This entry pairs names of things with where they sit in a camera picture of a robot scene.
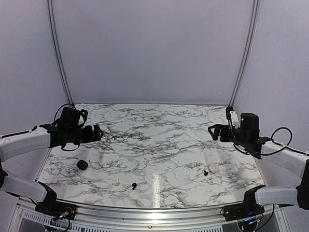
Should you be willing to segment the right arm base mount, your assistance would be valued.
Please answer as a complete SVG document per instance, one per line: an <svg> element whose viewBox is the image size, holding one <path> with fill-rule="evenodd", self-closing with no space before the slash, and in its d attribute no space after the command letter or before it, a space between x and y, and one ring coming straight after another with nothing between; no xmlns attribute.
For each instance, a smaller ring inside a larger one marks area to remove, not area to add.
<svg viewBox="0 0 309 232"><path fill-rule="evenodd" d="M250 207L243 203L237 203L224 206L220 214L226 221L236 220L241 232L254 232L263 219L264 212L263 206Z"/></svg>

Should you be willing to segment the black earbud charging case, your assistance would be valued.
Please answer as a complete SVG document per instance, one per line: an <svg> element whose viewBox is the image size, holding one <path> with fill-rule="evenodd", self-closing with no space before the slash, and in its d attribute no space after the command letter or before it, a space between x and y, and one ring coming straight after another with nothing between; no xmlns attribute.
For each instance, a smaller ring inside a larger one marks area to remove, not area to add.
<svg viewBox="0 0 309 232"><path fill-rule="evenodd" d="M76 163L76 166L77 166L80 170L84 171L84 170L86 170L86 169L88 168L88 163L87 163L85 160L79 160L79 161Z"/></svg>

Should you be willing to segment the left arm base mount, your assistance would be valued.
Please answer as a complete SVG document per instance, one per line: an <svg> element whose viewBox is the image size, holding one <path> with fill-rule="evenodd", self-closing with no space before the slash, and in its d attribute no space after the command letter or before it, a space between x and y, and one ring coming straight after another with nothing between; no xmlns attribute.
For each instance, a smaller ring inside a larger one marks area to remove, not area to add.
<svg viewBox="0 0 309 232"><path fill-rule="evenodd" d="M68 232L71 228L71 222L75 218L77 205L71 203L64 203L56 201L54 209L48 209L47 205L44 203L36 203L32 200L35 205L35 210L37 212L52 216L50 225L54 225L54 222L61 221L66 222L67 226L65 229L62 229L61 226L59 229L52 229L50 226L43 226L46 232Z"/></svg>

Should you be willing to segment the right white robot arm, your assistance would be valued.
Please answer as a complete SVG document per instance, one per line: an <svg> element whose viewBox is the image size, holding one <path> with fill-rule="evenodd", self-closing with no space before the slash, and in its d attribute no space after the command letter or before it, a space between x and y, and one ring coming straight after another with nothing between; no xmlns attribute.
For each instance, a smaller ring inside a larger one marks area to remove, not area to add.
<svg viewBox="0 0 309 232"><path fill-rule="evenodd" d="M215 124L208 127L214 141L231 142L235 148L241 147L240 153L274 163L300 177L297 187L257 186L244 194L239 212L250 216L258 206L277 204L297 205L301 209L309 208L309 154L280 144L273 137L261 137L259 117L253 113L242 113L240 117L228 108L228 124Z"/></svg>

